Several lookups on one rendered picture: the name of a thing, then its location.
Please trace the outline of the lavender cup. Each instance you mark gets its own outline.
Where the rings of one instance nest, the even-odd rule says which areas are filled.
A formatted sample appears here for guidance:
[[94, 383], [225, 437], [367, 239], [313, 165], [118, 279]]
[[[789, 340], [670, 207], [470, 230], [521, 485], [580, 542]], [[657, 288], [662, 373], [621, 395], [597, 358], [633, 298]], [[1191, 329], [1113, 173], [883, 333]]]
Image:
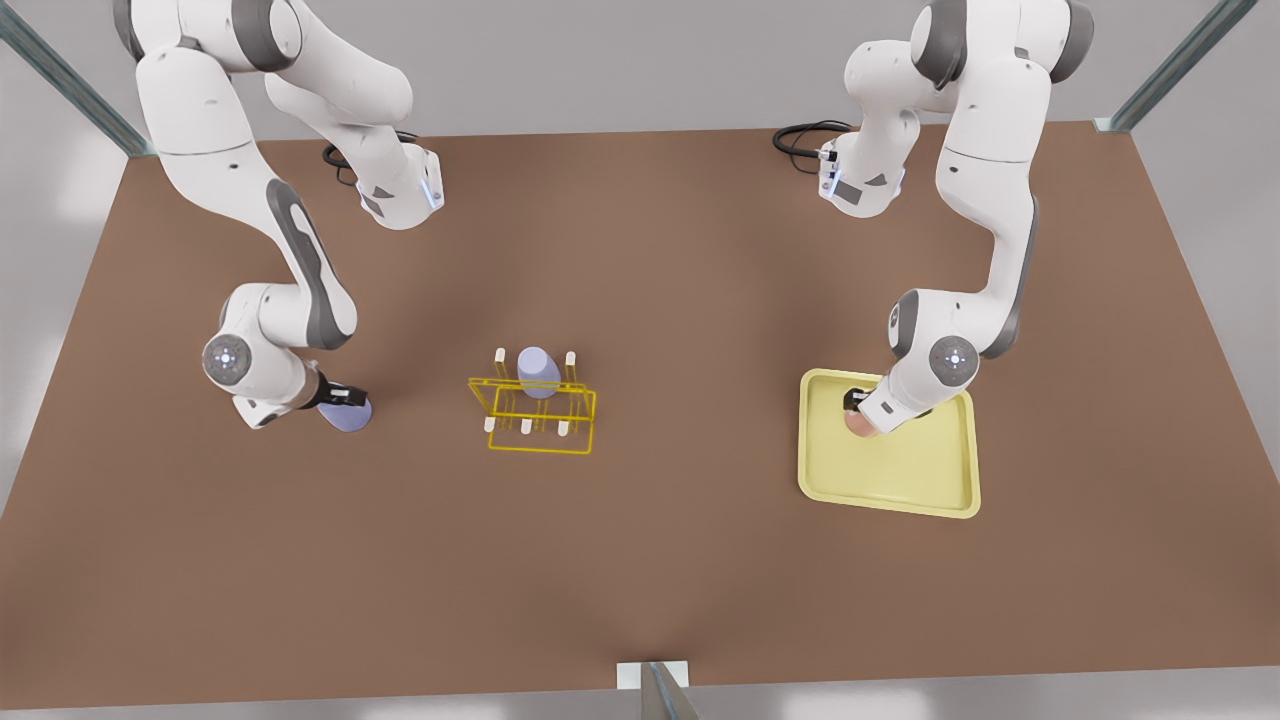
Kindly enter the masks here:
[[544, 400], [559, 389], [561, 370], [544, 348], [526, 347], [517, 357], [517, 377], [522, 391], [531, 398]]
[[366, 398], [364, 405], [319, 404], [316, 410], [333, 428], [352, 433], [369, 424], [372, 415], [372, 401]]

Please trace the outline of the silver frame post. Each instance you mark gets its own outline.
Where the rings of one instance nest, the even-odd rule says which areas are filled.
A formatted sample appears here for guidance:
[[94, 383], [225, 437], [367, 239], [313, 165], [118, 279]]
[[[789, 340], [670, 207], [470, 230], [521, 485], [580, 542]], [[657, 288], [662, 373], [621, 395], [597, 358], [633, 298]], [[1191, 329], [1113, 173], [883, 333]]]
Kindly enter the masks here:
[[701, 720], [687, 696], [687, 661], [616, 664], [620, 691], [640, 691], [640, 720]]
[[6, 0], [0, 0], [0, 41], [128, 158], [152, 158], [155, 155], [150, 141], [54, 50]]
[[1093, 119], [1101, 135], [1129, 135], [1222, 41], [1260, 0], [1219, 0], [1190, 33], [1110, 117]]

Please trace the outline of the pale yellow tray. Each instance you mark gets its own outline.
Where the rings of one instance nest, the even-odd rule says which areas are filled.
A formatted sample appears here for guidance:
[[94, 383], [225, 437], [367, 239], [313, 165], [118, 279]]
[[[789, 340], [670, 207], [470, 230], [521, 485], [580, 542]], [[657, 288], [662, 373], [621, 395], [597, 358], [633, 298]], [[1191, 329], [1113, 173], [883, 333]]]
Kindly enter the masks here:
[[844, 396], [877, 375], [810, 369], [800, 380], [797, 484], [815, 501], [968, 519], [980, 509], [972, 396], [959, 396], [893, 433], [859, 438], [844, 424]]

